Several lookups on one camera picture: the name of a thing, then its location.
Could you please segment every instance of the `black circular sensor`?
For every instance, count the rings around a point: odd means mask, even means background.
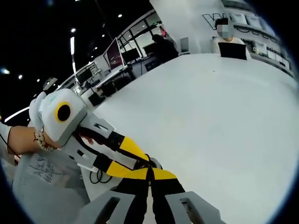
[[[58,109],[57,117],[60,121],[66,121],[71,114],[71,109],[68,105],[63,105]]]

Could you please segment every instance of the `white t-shirt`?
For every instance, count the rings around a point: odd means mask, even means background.
[[[244,44],[245,45],[245,43],[238,37],[233,37],[232,41],[226,41],[222,37],[218,37],[218,38],[214,39],[213,43],[212,43],[213,53],[220,54],[220,48],[219,48],[219,45],[218,45],[218,43],[220,43],[220,42],[223,42],[223,43],[238,43],[238,44]],[[246,47],[246,57],[247,57],[247,60],[251,59],[251,55],[250,55],[247,47]]]
[[[0,122],[0,134],[7,143],[8,135],[11,127],[4,125]],[[14,155],[8,154],[7,145],[0,137],[0,159],[4,173],[11,179],[14,178],[15,166],[14,166]]]

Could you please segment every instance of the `bracelet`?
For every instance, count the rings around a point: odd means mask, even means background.
[[[38,146],[44,151],[51,152],[56,149],[55,147],[49,145],[45,141],[45,138],[43,136],[43,129],[39,132],[34,132],[34,140],[33,141],[37,141]]]

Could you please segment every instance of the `black ceiling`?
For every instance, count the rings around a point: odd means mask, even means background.
[[[73,73],[72,36],[75,36],[75,63],[79,69],[90,61],[91,55],[102,54],[111,43],[110,36],[117,37],[152,9],[147,0],[17,0],[0,4],[0,67],[10,71],[9,75],[0,75],[3,119],[27,107],[49,77],[56,77],[59,84]],[[27,112],[18,116],[13,124],[23,123],[27,116]]]

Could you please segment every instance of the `dark clothing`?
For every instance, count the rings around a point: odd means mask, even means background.
[[[174,44],[165,39],[156,42],[154,54],[162,63],[178,57],[178,52],[175,49]]]

